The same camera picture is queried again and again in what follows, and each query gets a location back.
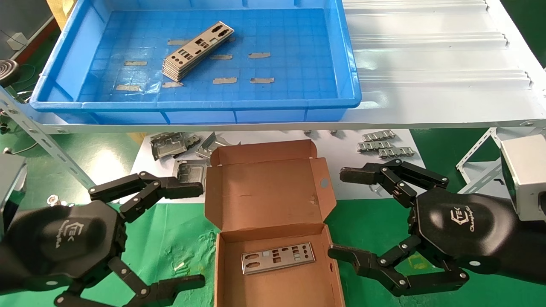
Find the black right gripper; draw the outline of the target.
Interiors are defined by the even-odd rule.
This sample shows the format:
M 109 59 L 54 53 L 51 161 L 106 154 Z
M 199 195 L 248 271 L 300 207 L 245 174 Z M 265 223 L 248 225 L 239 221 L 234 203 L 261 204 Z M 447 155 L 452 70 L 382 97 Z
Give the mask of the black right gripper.
M 415 235 L 380 256 L 335 243 L 328 249 L 331 259 L 351 264 L 357 276 L 378 281 L 393 296 L 456 291 L 469 280 L 460 268 L 480 274 L 519 273 L 514 237 L 519 218 L 510 200 L 448 192 L 448 177 L 400 159 L 343 167 L 340 180 L 380 185 L 404 208 L 413 207 Z M 417 196 L 410 185 L 427 192 Z M 396 266 L 415 252 L 442 272 L 399 273 Z

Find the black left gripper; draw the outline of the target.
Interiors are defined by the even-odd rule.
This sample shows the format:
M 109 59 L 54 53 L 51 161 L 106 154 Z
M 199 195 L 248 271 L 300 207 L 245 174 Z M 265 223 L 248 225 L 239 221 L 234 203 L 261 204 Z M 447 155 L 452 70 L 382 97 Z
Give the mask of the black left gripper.
M 15 214 L 6 230 L 6 283 L 75 281 L 55 299 L 57 307 L 109 307 L 81 294 L 83 284 L 97 284 L 111 271 L 134 292 L 125 307 L 169 307 L 180 292 L 205 286 L 201 274 L 146 285 L 119 258 L 127 240 L 124 221 L 134 222 L 162 198 L 198 197 L 203 194 L 202 183 L 181 183 L 175 177 L 140 172 L 91 187 L 88 193 L 93 202 L 87 205 Z M 120 215 L 106 204 L 126 196 L 132 198 L 120 206 Z

